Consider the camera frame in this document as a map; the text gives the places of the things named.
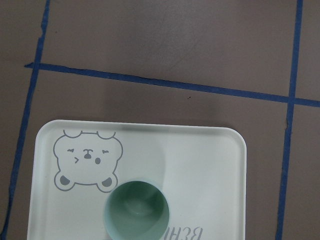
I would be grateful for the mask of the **green cup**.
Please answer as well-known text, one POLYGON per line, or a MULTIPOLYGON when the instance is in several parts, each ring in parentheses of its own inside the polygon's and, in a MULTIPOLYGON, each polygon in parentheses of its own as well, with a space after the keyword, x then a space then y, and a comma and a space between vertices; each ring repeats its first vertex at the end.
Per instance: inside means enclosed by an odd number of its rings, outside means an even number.
POLYGON ((105 229, 113 240, 159 240, 170 222, 165 195, 145 181, 116 187, 104 207, 105 229))

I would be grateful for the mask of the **white bear tray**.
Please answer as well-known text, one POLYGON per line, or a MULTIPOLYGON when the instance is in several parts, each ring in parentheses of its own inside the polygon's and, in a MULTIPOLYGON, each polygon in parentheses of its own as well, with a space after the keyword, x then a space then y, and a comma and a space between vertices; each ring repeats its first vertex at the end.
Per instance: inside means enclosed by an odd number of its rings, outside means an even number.
POLYGON ((112 190, 145 181, 168 202, 164 240, 243 240, 246 170, 230 128, 53 120, 35 140, 27 238, 108 240, 112 190))

